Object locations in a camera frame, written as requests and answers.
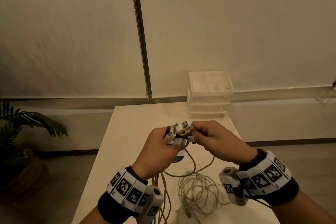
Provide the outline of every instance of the right hand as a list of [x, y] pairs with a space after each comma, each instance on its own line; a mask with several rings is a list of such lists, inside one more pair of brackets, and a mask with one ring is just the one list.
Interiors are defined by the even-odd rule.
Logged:
[[192, 125], [195, 128], [195, 142], [221, 160], [243, 165], [258, 153], [214, 120], [194, 121]]

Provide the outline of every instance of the forearm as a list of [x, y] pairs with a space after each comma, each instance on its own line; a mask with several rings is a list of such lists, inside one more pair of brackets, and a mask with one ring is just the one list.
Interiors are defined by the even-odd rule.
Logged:
[[290, 202], [271, 207], [281, 224], [335, 224], [336, 219], [305, 193]]
[[110, 224], [100, 215], [97, 206], [80, 222], [80, 224]]

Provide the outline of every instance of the potted plant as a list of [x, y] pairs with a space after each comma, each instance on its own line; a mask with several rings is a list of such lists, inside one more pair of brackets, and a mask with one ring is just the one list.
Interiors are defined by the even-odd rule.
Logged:
[[46, 128], [51, 136], [68, 136], [65, 127], [38, 112], [14, 109], [0, 102], [0, 194], [12, 200], [28, 199], [49, 178], [48, 168], [29, 149], [19, 149], [14, 140], [24, 127]]

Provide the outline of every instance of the hand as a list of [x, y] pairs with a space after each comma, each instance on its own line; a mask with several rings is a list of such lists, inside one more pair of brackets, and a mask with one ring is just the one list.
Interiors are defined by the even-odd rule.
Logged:
[[192, 125], [195, 128], [195, 142], [221, 160], [242, 165], [257, 155], [256, 149], [214, 120], [194, 121]]
[[143, 180], [163, 172], [174, 161], [184, 147], [167, 145], [164, 142], [166, 128], [155, 128], [148, 135], [138, 158], [132, 165], [133, 171]]

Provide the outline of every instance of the wristband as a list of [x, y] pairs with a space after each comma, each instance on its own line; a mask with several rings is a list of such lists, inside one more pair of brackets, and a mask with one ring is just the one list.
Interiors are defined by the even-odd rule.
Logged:
[[296, 197], [299, 185], [291, 175], [291, 171], [273, 153], [261, 149], [236, 173], [251, 198], [261, 198], [269, 205], [286, 204]]
[[98, 201], [97, 208], [102, 218], [117, 224], [131, 216], [137, 217], [149, 199], [149, 194], [145, 193], [147, 184], [131, 166], [121, 168]]

